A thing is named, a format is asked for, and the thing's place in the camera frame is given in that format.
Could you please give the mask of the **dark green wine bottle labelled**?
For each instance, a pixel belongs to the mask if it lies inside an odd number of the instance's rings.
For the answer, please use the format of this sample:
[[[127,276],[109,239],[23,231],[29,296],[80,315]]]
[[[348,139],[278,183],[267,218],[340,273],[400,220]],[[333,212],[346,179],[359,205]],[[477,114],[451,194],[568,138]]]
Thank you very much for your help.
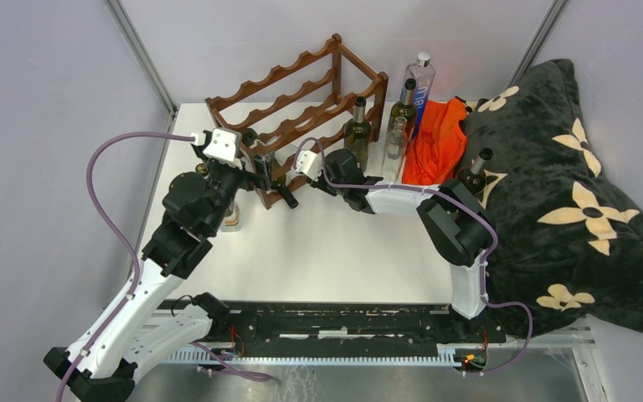
[[[252,149],[255,146],[264,146],[265,144],[261,141],[260,136],[257,134],[257,132],[252,129],[252,128],[245,128],[242,132],[242,142],[250,149]],[[279,166],[278,162],[275,160],[273,162],[272,167],[277,168]],[[289,188],[286,185],[286,175],[282,175],[281,177],[277,179],[273,179],[273,173],[272,173],[272,182],[271,182],[271,190],[277,192],[285,201],[289,209],[295,209],[299,206],[299,202],[297,199],[294,197],[292,192],[289,190]]]

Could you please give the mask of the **blue square glass bottle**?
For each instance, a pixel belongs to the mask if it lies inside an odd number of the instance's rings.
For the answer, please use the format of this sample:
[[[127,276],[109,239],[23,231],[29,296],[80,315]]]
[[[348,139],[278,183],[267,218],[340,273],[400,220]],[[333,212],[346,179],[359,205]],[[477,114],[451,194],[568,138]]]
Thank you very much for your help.
[[[413,105],[417,111],[412,138],[419,133],[420,124],[423,118],[424,109],[428,103],[430,90],[435,77],[435,69],[430,63],[431,55],[428,52],[420,52],[414,63],[408,64],[405,68],[404,79],[414,79],[416,86],[412,98]]]

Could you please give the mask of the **clear square bottle black cap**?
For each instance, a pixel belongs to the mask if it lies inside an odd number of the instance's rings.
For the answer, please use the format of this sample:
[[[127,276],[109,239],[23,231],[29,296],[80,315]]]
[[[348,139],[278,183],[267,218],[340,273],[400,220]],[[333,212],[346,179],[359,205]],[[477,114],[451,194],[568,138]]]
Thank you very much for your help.
[[[239,205],[232,201],[227,208],[219,227],[221,232],[235,232],[241,229]]]

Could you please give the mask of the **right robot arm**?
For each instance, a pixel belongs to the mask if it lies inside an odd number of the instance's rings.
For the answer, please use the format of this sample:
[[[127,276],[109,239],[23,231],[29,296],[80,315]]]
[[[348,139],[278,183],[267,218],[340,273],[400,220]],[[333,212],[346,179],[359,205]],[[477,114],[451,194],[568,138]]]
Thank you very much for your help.
[[[296,157],[296,171],[308,183],[365,214],[398,214],[421,221],[434,248],[450,265],[452,335],[470,342],[484,329],[480,316],[487,298],[484,275],[498,237],[486,211],[456,179],[443,185],[391,183],[367,176],[353,154],[339,149],[329,155],[305,150]]]

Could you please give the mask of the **dark wine bottle silver neck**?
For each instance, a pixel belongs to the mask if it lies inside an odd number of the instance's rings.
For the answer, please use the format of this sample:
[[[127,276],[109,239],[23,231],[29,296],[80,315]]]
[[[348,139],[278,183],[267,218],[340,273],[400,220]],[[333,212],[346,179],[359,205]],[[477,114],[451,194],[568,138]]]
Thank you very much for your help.
[[[392,106],[388,119],[388,129],[391,130],[394,128],[395,120],[398,117],[404,117],[406,119],[404,132],[408,137],[412,136],[414,125],[418,115],[417,108],[414,105],[414,93],[416,85],[417,82],[414,78],[408,78],[405,80],[404,88],[401,91],[399,101],[395,102]]]

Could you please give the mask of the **dark wine bottle brown label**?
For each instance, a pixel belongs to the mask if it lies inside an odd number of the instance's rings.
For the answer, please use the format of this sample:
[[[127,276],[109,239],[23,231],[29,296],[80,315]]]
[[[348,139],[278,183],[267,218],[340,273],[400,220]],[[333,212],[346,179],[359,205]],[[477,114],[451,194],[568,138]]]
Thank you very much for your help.
[[[469,167],[463,167],[457,173],[456,178],[474,196],[478,196],[486,186],[485,170],[493,155],[494,152],[491,148],[484,147]]]

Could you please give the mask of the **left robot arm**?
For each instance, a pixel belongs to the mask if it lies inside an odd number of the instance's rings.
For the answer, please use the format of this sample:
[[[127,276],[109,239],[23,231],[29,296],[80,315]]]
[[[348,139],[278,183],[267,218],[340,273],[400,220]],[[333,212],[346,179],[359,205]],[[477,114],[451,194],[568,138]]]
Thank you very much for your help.
[[[56,399],[69,389],[81,401],[124,401],[158,364],[186,344],[229,332],[229,308],[209,293],[144,336],[138,333],[160,304],[188,279],[212,249],[236,193],[270,188],[270,164],[250,172],[241,161],[212,157],[205,171],[177,175],[163,198],[162,222],[116,298],[67,348],[52,348],[46,366],[59,378]]]

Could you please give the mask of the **tall clear glass bottle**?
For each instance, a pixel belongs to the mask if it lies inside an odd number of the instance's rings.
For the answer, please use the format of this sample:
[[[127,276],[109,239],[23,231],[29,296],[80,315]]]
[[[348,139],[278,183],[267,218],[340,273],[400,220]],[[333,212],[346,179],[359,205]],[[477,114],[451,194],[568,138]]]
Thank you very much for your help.
[[[295,158],[296,154],[294,152],[277,152],[275,154],[275,160],[278,162],[279,166],[273,168],[273,179],[277,179],[282,175],[291,175],[293,178],[295,178],[298,175],[298,173],[293,168]]]

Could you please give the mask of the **small clear glass bottle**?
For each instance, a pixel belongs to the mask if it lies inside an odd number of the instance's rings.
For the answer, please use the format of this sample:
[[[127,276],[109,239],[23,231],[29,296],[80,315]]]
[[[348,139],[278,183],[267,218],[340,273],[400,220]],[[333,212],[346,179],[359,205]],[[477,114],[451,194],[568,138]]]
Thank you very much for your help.
[[[396,117],[390,124],[384,143],[382,175],[386,181],[396,182],[407,148],[407,119]]]

